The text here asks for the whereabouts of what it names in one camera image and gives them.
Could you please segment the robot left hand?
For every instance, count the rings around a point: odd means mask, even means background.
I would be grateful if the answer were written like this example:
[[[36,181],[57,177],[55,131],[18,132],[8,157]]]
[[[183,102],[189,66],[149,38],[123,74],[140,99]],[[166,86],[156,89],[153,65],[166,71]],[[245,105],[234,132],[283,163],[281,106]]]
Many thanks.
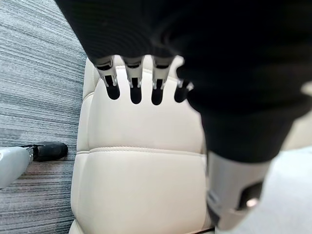
[[[312,107],[309,0],[59,0],[90,61],[111,68],[181,56],[175,99],[200,113],[209,160],[207,209],[228,231],[259,199],[266,171]]]

